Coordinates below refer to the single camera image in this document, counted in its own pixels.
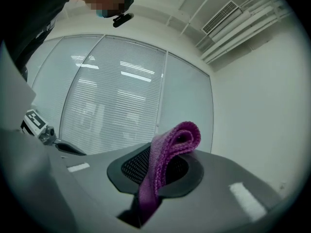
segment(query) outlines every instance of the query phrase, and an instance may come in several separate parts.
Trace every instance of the window blinds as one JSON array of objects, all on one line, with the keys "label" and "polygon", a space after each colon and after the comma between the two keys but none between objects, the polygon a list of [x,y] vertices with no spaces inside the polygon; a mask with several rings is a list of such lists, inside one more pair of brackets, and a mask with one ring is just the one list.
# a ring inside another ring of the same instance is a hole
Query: window blinds
[{"label": "window blinds", "polygon": [[183,121],[192,121],[199,127],[201,143],[197,149],[210,152],[213,99],[209,76],[169,54],[158,133],[165,133]]},{"label": "window blinds", "polygon": [[87,154],[151,141],[164,63],[162,50],[106,36],[73,81],[60,138]]},{"label": "window blinds", "polygon": [[64,37],[47,57],[34,81],[36,109],[54,126],[57,137],[70,85],[99,39],[99,36]]},{"label": "window blinds", "polygon": [[28,70],[28,78],[27,83],[30,87],[33,86],[35,78],[44,63],[45,59],[48,57],[53,48],[57,45],[57,43],[61,40],[61,38],[53,39],[44,42],[32,55],[28,63],[26,64]]}]

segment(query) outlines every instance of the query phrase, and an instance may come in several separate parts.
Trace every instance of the black mesh grille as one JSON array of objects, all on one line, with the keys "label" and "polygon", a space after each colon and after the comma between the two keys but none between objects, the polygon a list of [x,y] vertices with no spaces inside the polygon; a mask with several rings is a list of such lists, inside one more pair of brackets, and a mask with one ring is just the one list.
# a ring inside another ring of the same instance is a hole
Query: black mesh grille
[{"label": "black mesh grille", "polygon": [[[148,171],[149,154],[150,147],[125,162],[121,167],[122,173],[135,183],[141,184]],[[182,178],[188,169],[188,163],[184,159],[178,156],[172,158],[166,170],[166,184]]]}]

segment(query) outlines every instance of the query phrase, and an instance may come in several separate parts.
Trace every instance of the white wall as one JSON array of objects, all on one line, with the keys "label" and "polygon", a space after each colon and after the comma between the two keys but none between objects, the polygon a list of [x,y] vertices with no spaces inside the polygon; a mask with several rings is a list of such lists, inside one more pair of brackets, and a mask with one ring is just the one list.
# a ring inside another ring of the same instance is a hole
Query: white wall
[{"label": "white wall", "polygon": [[307,38],[291,22],[272,41],[215,73],[212,153],[237,162],[282,196],[301,184],[310,163]]},{"label": "white wall", "polygon": [[211,76],[211,68],[200,60],[200,52],[194,47],[186,36],[179,38],[180,32],[143,17],[135,16],[119,28],[112,26],[111,18],[103,19],[93,14],[70,17],[58,21],[47,40],[60,36],[99,33],[131,38],[142,41],[156,47],[168,50],[171,53],[190,62]]}]

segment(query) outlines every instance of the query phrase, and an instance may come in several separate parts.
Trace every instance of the purple cloth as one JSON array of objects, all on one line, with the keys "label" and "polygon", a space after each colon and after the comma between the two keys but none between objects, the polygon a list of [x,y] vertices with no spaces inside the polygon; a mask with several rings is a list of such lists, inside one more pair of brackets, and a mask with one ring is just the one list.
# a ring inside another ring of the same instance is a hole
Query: purple cloth
[{"label": "purple cloth", "polygon": [[193,151],[200,141],[200,131],[193,122],[182,122],[153,138],[148,172],[138,191],[142,223],[158,208],[158,190],[166,184],[165,173],[170,160],[176,155]]}]

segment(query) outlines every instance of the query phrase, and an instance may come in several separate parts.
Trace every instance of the air vent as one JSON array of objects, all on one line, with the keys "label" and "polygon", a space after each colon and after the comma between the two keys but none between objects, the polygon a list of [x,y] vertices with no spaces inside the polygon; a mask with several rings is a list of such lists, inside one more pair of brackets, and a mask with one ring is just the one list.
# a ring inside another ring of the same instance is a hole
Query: air vent
[{"label": "air vent", "polygon": [[230,14],[238,9],[233,1],[229,1],[211,20],[202,28],[206,34],[211,33],[223,20],[225,20]]}]

